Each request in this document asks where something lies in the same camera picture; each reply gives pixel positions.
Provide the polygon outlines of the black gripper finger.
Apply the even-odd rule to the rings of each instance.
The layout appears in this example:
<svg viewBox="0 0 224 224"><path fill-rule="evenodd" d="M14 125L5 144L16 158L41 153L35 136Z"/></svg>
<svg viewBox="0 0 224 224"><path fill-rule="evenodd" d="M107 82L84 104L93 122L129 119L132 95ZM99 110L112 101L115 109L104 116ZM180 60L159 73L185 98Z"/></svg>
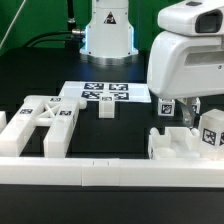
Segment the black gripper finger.
<svg viewBox="0 0 224 224"><path fill-rule="evenodd" d="M193 110L195 98L181 98L179 99L179 102L183 115L183 124L189 128L192 128L194 126L194 121L196 117L196 113Z"/></svg>

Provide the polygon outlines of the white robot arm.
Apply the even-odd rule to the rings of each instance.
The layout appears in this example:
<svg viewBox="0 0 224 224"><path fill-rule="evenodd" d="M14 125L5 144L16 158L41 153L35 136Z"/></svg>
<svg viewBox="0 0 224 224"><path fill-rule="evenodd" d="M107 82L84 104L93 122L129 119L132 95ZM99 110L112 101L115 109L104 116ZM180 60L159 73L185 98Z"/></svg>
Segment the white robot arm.
<svg viewBox="0 0 224 224"><path fill-rule="evenodd" d="M157 17L147 85L164 100L181 102L183 123L194 125L193 100L224 93L224 0L183 0Z"/></svg>

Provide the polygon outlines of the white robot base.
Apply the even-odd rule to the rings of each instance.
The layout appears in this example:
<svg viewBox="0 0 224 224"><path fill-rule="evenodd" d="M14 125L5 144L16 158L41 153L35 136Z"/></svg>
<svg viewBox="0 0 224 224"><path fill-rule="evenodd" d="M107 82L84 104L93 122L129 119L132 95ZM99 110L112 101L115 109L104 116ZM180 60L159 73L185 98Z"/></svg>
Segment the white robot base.
<svg viewBox="0 0 224 224"><path fill-rule="evenodd" d="M92 18L85 28L81 58L101 65L121 65L138 57L129 0L92 0Z"/></svg>

